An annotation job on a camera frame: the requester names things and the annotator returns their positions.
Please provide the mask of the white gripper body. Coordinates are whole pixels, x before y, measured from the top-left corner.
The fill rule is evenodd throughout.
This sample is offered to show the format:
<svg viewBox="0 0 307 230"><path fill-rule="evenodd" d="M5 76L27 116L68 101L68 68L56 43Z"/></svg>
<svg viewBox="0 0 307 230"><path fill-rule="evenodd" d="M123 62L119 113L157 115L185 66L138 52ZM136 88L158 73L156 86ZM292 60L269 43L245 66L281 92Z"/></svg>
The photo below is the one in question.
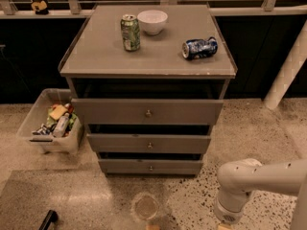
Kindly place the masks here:
<svg viewBox="0 0 307 230"><path fill-rule="evenodd" d="M241 195L218 196L214 204L214 214L218 220L227 224L236 224L244 213L249 198Z"/></svg>

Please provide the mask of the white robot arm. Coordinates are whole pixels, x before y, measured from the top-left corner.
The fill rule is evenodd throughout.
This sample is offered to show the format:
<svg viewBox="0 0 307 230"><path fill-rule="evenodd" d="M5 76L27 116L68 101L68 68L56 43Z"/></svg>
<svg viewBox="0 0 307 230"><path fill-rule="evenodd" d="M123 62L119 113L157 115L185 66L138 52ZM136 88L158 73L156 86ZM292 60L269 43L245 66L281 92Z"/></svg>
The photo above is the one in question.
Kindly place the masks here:
<svg viewBox="0 0 307 230"><path fill-rule="evenodd" d="M307 160L262 165L248 158L227 162L217 172L220 189L214 214L222 223L233 225L243 216L245 205L255 191L296 196L297 202L290 230L307 226Z"/></svg>

